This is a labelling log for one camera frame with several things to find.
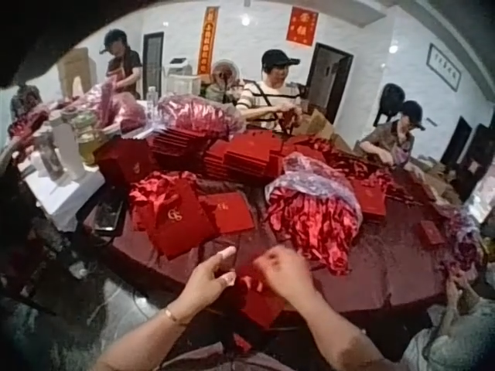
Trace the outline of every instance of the water bottle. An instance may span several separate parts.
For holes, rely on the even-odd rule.
[[[155,87],[149,87],[146,94],[146,116],[148,123],[153,126],[158,117],[158,92]]]

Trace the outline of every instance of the ceiling light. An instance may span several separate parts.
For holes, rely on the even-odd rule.
[[[249,15],[247,14],[244,14],[242,17],[241,17],[241,23],[243,26],[249,26],[249,24],[251,23],[251,18]]]

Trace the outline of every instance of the baseball cap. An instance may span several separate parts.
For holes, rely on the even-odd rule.
[[[110,48],[110,45],[115,43],[116,41],[121,40],[124,44],[127,44],[127,35],[121,29],[111,29],[107,32],[104,37],[104,48],[100,50],[100,54],[107,52]]]
[[[409,121],[421,130],[425,130],[425,127],[421,123],[423,119],[423,109],[415,100],[407,100],[402,104],[401,113],[404,116],[409,117]]]
[[[270,68],[275,66],[297,66],[301,63],[301,60],[289,58],[287,54],[280,49],[270,49],[263,54],[261,58],[261,64],[263,68]]]

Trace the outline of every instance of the hand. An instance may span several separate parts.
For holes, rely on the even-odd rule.
[[[273,291],[296,310],[316,294],[306,260],[294,250],[275,246],[254,261]]]
[[[187,323],[217,300],[226,287],[234,286],[235,272],[228,272],[218,278],[215,278],[214,274],[222,260],[235,252],[236,248],[230,246],[194,268],[181,295],[169,305],[169,310],[180,322]]]
[[[467,279],[466,272],[458,267],[452,267],[449,272],[450,279],[456,283],[459,288],[469,289],[469,281]]]
[[[282,103],[275,106],[275,112],[289,112],[290,110],[296,110],[297,106],[292,103]]]
[[[380,151],[378,151],[377,155],[385,165],[392,166],[394,164],[394,158],[389,151],[380,148]]]
[[[461,297],[461,291],[457,288],[452,276],[447,278],[447,282],[445,283],[445,293],[447,295],[447,306],[457,308],[457,303],[459,303],[459,299]]]

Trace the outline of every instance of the framed calligraphy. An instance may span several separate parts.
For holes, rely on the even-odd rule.
[[[218,6],[208,6],[204,13],[203,34],[201,36],[198,75],[210,74],[213,57],[213,44],[217,33]]]
[[[288,23],[287,41],[312,46],[315,41],[317,22],[317,12],[293,6]]]

